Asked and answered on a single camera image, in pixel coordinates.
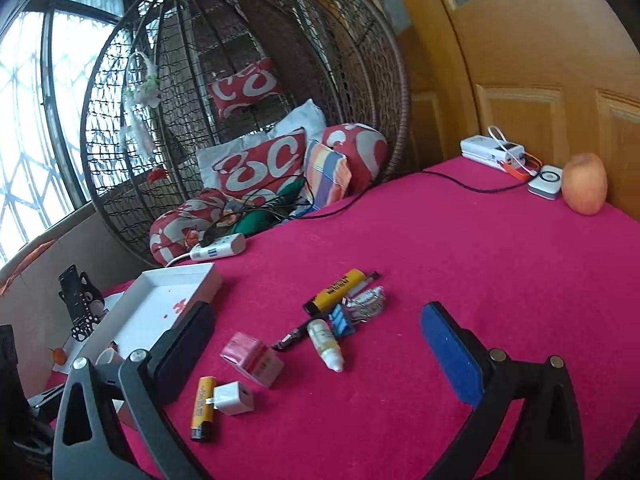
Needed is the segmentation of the white usb charger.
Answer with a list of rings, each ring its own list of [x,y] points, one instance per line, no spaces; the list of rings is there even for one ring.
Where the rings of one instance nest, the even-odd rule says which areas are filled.
[[[242,382],[230,382],[213,388],[205,404],[228,416],[249,413],[255,407],[253,393]]]

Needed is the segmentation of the silver binder clip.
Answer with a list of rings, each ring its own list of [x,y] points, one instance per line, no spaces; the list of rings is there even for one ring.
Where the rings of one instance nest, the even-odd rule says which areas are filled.
[[[353,323],[365,323],[379,315],[386,306],[383,286],[376,286],[360,292],[355,298],[344,303],[348,317]]]

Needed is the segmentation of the black pen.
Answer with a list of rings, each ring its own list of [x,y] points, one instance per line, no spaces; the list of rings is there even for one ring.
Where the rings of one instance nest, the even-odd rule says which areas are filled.
[[[355,298],[358,292],[363,292],[367,286],[371,285],[381,276],[381,274],[376,271],[366,274],[367,278],[360,285],[357,285],[354,289],[352,289],[338,304],[340,304],[344,299]],[[292,332],[289,332],[288,334],[283,336],[280,340],[278,340],[271,346],[271,349],[275,352],[285,352],[288,351],[288,349],[293,348],[296,344],[299,343],[299,341],[304,340],[308,336],[307,325],[311,321],[318,320],[318,318],[322,318],[322,320],[326,321],[331,311],[315,316],[309,316],[306,313],[308,315],[308,320],[300,324],[298,327],[294,328]]]

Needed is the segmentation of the yellow dropper bottle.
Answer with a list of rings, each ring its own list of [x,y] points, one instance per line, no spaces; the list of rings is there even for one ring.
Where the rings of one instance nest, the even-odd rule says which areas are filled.
[[[307,325],[307,333],[326,367],[341,373],[344,370],[344,356],[329,324],[322,318],[313,320]]]

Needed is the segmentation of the blue binder clip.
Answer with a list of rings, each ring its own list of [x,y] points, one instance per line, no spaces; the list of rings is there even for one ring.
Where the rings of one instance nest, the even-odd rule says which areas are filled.
[[[356,332],[349,312],[344,309],[342,304],[337,304],[328,316],[329,326],[333,336],[341,339],[352,335]]]

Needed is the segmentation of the yellow lighter with black cap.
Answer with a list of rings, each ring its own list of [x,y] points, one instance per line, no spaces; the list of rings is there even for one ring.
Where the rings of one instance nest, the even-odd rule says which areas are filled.
[[[352,289],[360,285],[367,278],[367,274],[358,269],[349,270],[336,282],[329,285],[314,298],[303,305],[309,316],[319,315],[331,311]]]

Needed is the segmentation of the brown tape roll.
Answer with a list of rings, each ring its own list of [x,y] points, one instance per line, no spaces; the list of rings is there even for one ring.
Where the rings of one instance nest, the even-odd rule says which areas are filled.
[[[105,348],[96,358],[96,366],[119,364],[124,359],[117,350],[112,347]]]

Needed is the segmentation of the red white rolled cushion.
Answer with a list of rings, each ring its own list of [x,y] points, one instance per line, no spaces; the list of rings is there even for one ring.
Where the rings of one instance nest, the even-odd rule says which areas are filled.
[[[173,258],[186,254],[222,216],[229,200],[218,190],[205,190],[199,196],[161,214],[150,229],[153,259],[161,266],[166,266]]]

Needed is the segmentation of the magenta tablecloth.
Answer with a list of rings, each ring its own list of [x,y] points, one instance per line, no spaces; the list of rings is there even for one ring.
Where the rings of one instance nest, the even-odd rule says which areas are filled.
[[[303,342],[254,411],[216,418],[213,440],[192,444],[216,479],[423,477],[470,411],[421,334],[434,300],[487,347],[565,361],[588,478],[638,417],[639,226],[613,207],[580,216],[456,158],[263,232],[217,269],[215,333],[193,374],[224,383],[240,379],[220,356],[236,332],[277,341],[347,271],[381,274],[387,301],[343,340],[341,373]]]

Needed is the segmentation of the white power strip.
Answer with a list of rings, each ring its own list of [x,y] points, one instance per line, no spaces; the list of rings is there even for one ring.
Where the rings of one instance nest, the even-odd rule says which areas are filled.
[[[192,261],[212,261],[234,257],[244,252],[246,238],[241,233],[230,234],[217,238],[212,244],[196,244],[189,252]]]

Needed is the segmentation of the red apple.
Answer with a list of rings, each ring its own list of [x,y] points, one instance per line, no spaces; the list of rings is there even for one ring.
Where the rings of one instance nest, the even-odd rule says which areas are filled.
[[[603,207],[608,195],[608,177],[600,157],[594,153],[574,155],[563,168],[563,200],[583,216],[593,216]]]

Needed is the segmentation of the green cloth bag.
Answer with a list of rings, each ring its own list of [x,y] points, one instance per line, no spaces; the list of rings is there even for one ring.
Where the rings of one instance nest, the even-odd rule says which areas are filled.
[[[304,186],[304,178],[296,177],[277,192],[275,198],[267,198],[265,203],[251,206],[249,211],[242,212],[240,218],[232,223],[230,233],[252,237],[281,223],[298,207]]]

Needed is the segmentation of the red white round cushion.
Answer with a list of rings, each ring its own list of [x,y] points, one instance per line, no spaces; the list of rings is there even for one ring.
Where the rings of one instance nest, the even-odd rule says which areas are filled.
[[[357,194],[374,182],[386,162],[388,145],[384,136],[358,122],[326,128],[322,143],[343,154],[352,177],[347,194]]]

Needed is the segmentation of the wooden door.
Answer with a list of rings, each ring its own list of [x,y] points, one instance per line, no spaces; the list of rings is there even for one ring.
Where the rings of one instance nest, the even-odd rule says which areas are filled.
[[[605,0],[402,2],[420,166],[494,125],[554,166],[597,154],[610,202],[638,214],[639,52]]]

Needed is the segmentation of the small red white headrest pillow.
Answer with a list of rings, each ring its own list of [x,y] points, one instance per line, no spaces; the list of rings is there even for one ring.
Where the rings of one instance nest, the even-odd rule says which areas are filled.
[[[222,120],[268,96],[284,94],[272,58],[261,58],[231,76],[216,79],[207,90]]]

